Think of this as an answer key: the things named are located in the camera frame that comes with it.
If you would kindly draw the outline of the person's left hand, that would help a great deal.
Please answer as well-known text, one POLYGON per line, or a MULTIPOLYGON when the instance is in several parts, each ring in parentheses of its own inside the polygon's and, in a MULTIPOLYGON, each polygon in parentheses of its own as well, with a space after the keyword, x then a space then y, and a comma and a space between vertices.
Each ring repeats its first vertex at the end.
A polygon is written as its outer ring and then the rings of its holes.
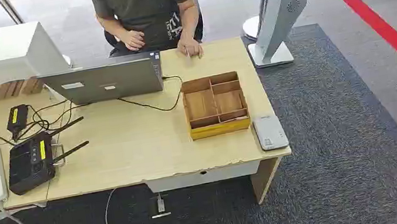
POLYGON ((186 57, 203 56, 203 48, 194 38, 181 37, 178 41, 177 50, 186 57))

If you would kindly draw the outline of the person's right hand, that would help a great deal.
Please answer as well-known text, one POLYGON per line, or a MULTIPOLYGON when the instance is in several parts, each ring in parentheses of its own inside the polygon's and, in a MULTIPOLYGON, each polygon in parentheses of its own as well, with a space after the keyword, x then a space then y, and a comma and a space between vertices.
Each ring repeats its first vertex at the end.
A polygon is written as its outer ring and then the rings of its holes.
POLYGON ((145 46, 144 33, 140 31, 123 31, 118 38, 125 44, 126 48, 131 51, 139 51, 145 46))

